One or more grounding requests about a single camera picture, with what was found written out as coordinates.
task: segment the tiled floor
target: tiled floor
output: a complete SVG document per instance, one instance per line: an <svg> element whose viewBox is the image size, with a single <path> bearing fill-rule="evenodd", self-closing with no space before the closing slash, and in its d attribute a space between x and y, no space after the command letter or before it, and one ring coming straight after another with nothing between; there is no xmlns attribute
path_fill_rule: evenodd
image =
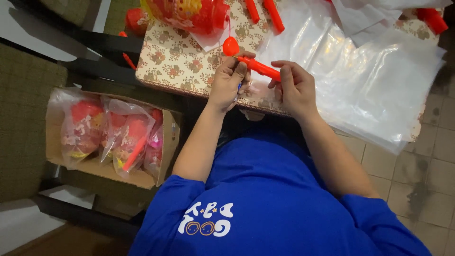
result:
<svg viewBox="0 0 455 256"><path fill-rule="evenodd" d="M398 219L435 256L455 256L455 92L428 96L420 136L398 156L336 133Z"/></svg>

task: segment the cardboard box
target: cardboard box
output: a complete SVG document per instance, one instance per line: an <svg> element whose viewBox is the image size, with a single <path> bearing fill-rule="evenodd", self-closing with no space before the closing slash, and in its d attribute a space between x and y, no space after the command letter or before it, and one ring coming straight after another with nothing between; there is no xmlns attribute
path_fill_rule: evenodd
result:
<svg viewBox="0 0 455 256"><path fill-rule="evenodd" d="M118 96L118 95L111 95L111 94L102 94L102 93L95 93L97 95L106 95L112 98L120 99L129 101L134 104L139 105L148 105L154 108L159 108L152 104L137 101L128 97ZM179 135L180 135L180 121L181 121L181 114L177 112L170 112L168 110L163 111L163 151L162 151L162 161L161 161L161 168L158 170L158 177L154 179L152 176L148 175L144 171L135 171L132 174L128 175L128 177L123 178L119 176L112 164L105 164L101 165L99 162L99 158L86 158L83 161L80 161L76 165L76 169L101 176L107 179L112 179L120 182L125 182L129 184L136 185L141 188L151 189L153 186L159 186L164 182L167 172L171 172L170 165L173 160L175 160L175 151L178 146ZM49 162L54 164L59 164L64 166L63 156L61 153L61 138L60 138L60 130L61 125L64 119L64 113L56 114L53 113L52 115L46 115L46 158Z"/></svg>

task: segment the table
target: table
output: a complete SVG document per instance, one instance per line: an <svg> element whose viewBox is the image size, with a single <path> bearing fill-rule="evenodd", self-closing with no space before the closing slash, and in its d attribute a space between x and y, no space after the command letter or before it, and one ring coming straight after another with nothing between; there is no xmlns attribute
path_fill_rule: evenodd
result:
<svg viewBox="0 0 455 256"><path fill-rule="evenodd" d="M243 0L225 2L231 6L231 20L236 25L235 34L232 36L239 42L242 50L255 52L272 26L267 10L257 6L260 20L253 25L248 21L249 12ZM415 10L405 10L395 27L435 44L439 40L424 22L417 19ZM207 98L215 70L223 57L221 47L206 53L188 32L154 22L149 25L144 38L136 78L144 85ZM281 104L274 98L258 97L250 91L239 96L238 105L240 108L262 113L285 115ZM420 124L416 121L412 138L415 139L419 132Z"/></svg>

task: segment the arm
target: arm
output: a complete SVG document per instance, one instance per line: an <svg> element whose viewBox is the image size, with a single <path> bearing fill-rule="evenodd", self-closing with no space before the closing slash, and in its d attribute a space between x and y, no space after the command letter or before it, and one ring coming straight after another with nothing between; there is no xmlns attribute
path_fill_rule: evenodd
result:
<svg viewBox="0 0 455 256"><path fill-rule="evenodd" d="M242 55L250 58L256 56L250 52L244 52ZM239 63L233 57L229 57L217 68L207 105L178 155L172 174L206 182L212 168L224 116L235 106L234 98L237 93L242 94L248 86L249 77L247 65Z"/></svg>
<svg viewBox="0 0 455 256"><path fill-rule="evenodd" d="M274 61L272 65L281 68L281 83L272 81L269 88L275 87L276 97L300 124L314 164L329 191L337 196L379 198L368 174L319 115L313 76L295 62Z"/></svg>

